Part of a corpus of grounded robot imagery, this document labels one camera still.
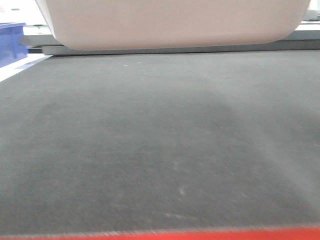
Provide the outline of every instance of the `white curved panel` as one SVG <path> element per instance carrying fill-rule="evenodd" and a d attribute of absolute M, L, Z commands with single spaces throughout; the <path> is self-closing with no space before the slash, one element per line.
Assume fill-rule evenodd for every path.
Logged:
<path fill-rule="evenodd" d="M 78 50 L 258 44 L 290 34 L 309 0 L 37 0 Z"/>

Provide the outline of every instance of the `gray metal bar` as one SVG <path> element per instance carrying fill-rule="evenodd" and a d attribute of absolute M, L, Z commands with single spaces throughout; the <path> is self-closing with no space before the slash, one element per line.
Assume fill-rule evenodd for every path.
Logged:
<path fill-rule="evenodd" d="M 23 35 L 20 36 L 19 41 L 25 46 L 62 46 L 53 35 Z"/>
<path fill-rule="evenodd" d="M 320 40 L 320 30 L 296 30 L 282 39 L 282 41 L 292 40 Z M 20 37 L 20 44 L 26 46 L 62 45 L 52 35 L 24 35 Z"/>
<path fill-rule="evenodd" d="M 319 40 L 281 40 L 265 44 L 226 45 L 204 47 L 176 47 L 135 50 L 83 51 L 66 46 L 43 46 L 45 55 L 118 55 L 118 54 L 175 54 L 175 53 L 221 53 L 248 51 L 280 51 L 280 50 L 320 50 Z"/>

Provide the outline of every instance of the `red strip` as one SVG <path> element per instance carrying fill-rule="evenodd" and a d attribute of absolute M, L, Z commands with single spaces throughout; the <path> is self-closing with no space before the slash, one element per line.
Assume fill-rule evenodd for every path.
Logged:
<path fill-rule="evenodd" d="M 212 232 L 139 233 L 109 236 L 0 237 L 0 240 L 320 240 L 320 227 Z"/>

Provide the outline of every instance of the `gray felt surface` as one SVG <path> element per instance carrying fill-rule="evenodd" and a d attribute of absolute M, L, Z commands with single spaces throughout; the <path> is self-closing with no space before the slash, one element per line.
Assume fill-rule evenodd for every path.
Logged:
<path fill-rule="evenodd" d="M 52 57 L 0 83 L 0 235 L 320 223 L 320 51 Z"/>

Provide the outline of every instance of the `blue plastic bin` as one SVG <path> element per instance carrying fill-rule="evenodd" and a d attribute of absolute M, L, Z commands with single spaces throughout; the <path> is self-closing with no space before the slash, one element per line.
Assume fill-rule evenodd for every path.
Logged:
<path fill-rule="evenodd" d="M 28 56 L 27 47 L 19 43 L 24 25 L 19 22 L 0 23 L 0 68 Z"/>

